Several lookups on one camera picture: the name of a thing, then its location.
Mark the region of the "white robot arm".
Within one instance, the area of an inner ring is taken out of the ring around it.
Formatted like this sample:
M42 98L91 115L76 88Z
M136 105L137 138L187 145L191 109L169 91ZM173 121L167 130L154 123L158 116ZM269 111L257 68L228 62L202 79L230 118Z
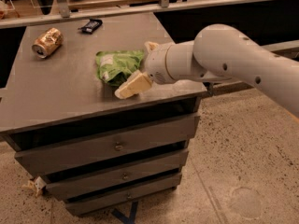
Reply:
M212 24L193 41L146 44L144 70L135 71L115 95L129 98L151 88L153 83L179 80L223 83L240 80L299 117L299 62L277 55L234 27Z

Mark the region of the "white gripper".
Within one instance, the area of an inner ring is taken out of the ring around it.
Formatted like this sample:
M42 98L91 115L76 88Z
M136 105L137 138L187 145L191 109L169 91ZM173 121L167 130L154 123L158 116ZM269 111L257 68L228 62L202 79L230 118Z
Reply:
M147 91L152 87L151 79L157 84L173 84L175 80L169 75L166 66L166 55L171 46L172 43L158 44L147 41L145 47L148 55L144 61L144 70L147 73L139 70L133 72L114 94L119 99L127 99Z

